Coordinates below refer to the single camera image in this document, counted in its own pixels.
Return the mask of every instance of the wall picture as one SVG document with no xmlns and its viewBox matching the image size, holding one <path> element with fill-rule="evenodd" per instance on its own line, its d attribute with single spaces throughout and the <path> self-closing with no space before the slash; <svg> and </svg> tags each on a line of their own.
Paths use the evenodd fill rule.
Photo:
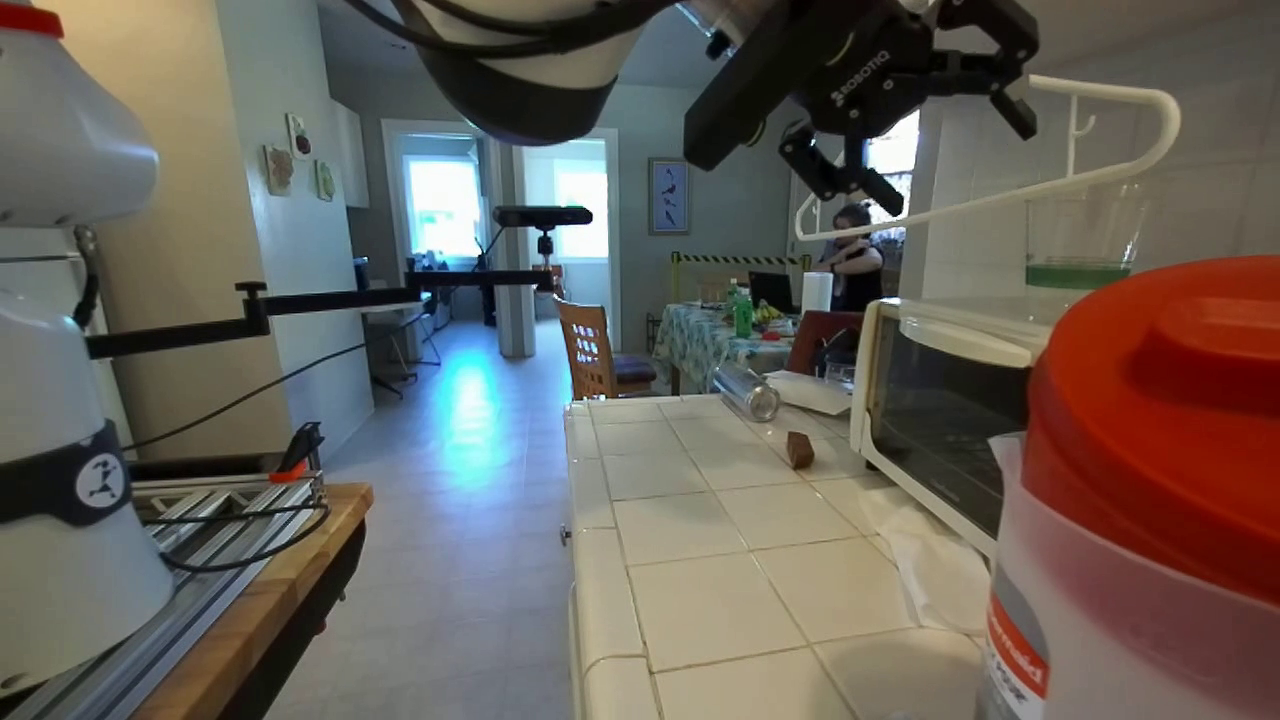
<svg viewBox="0 0 1280 720">
<path fill-rule="evenodd" d="M 648 161 L 648 233 L 689 238 L 689 181 L 693 170 L 675 158 Z"/>
</svg>

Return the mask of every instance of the white appliance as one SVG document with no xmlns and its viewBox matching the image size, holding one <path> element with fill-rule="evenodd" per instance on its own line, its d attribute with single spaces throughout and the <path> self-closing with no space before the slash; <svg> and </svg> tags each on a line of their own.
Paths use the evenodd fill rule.
<svg viewBox="0 0 1280 720">
<path fill-rule="evenodd" d="M 1024 299 L 892 298 L 864 314 L 848 446 L 982 558 L 1002 499 L 987 442 L 1027 424 L 1046 334 Z"/>
<path fill-rule="evenodd" d="M 18 294 L 32 303 L 66 317 L 80 303 L 89 268 L 63 229 L 0 229 L 0 294 Z M 90 337 L 108 334 L 105 307 L 89 322 Z M 113 360 L 90 365 L 94 397 L 117 424 L 121 446 L 132 446 Z"/>
<path fill-rule="evenodd" d="M 160 158 L 60 38 L 51 14 L 0 0 L 0 696 L 121 643 L 171 597 L 66 322 L 63 238 L 141 208 Z"/>
</svg>

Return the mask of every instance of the microwave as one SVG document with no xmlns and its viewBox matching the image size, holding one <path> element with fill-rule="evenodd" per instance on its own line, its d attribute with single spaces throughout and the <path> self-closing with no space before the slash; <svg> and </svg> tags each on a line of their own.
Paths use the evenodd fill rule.
<svg viewBox="0 0 1280 720">
<path fill-rule="evenodd" d="M 1052 334 L 1021 307 L 888 298 L 861 329 L 853 452 L 982 558 L 1002 503 L 987 442 L 1027 429 L 1027 377 Z"/>
</svg>

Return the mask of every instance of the door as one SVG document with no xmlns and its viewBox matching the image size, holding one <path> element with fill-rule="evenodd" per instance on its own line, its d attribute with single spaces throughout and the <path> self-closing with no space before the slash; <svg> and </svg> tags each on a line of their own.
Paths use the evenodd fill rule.
<svg viewBox="0 0 1280 720">
<path fill-rule="evenodd" d="M 550 149 L 520 149 L 514 177 L 520 203 L 583 203 L 591 211 L 591 226 L 559 226 L 550 233 L 550 263 L 564 268 L 564 299 L 603 303 L 609 323 L 616 323 L 616 133 L 591 133 Z"/>
</svg>

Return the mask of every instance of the ceiling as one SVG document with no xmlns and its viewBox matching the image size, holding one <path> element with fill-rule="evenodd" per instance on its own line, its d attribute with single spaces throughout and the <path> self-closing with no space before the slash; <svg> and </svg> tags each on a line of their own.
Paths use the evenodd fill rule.
<svg viewBox="0 0 1280 720">
<path fill-rule="evenodd" d="M 405 39 L 373 28 L 344 0 L 317 4 L 332 67 L 421 74 L 421 62 Z M 1250 4 L 1262 8 L 1271 0 L 1024 0 L 1024 8 L 1041 19 L 1036 67 L 1167 38 Z M 619 80 L 626 85 L 702 89 L 711 76 L 717 65 L 702 62 L 702 38 L 675 8 L 641 34 L 626 65 L 619 67 Z"/>
</svg>

